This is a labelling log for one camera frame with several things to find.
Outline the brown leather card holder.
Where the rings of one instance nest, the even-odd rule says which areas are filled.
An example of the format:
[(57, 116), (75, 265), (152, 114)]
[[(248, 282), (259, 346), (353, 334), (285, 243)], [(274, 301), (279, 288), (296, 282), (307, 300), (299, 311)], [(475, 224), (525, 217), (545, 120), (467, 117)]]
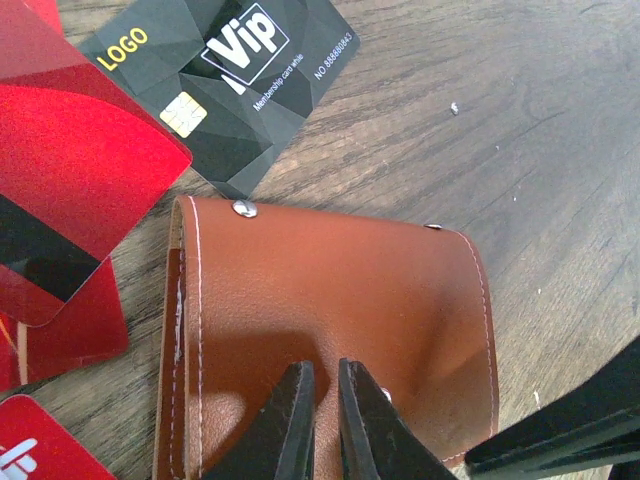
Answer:
[(198, 479), (286, 368), (316, 381), (314, 475), (342, 474), (338, 364), (365, 365), (445, 465), (493, 436), (499, 387), (487, 276), (437, 225), (205, 197), (172, 209), (152, 475)]

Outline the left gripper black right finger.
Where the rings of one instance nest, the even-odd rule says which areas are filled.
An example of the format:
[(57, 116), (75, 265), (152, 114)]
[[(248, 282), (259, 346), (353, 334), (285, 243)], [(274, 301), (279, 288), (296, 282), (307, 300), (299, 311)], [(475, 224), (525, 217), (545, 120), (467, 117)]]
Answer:
[(363, 363), (339, 361), (339, 429), (345, 479), (452, 479), (412, 434)]

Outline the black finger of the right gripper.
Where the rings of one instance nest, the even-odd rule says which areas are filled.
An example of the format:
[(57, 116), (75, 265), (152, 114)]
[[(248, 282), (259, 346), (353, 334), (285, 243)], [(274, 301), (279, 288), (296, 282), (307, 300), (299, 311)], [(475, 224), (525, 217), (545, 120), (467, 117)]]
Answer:
[(639, 340), (585, 383), (465, 455), (471, 479), (541, 479), (611, 465), (639, 477)]

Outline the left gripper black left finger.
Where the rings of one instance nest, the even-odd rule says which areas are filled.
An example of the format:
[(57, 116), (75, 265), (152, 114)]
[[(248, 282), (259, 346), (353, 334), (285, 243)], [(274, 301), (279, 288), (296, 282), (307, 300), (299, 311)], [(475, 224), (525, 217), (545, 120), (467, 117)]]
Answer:
[(203, 474), (212, 480), (306, 480), (314, 476), (313, 364), (291, 364), (235, 446)]

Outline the black VIP card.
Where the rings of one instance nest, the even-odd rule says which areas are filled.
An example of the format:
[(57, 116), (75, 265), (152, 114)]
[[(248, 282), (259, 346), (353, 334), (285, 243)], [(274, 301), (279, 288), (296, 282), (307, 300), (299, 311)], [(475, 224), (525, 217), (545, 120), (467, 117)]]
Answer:
[(240, 199), (288, 146), (353, 57), (328, 1), (136, 1), (80, 51)]

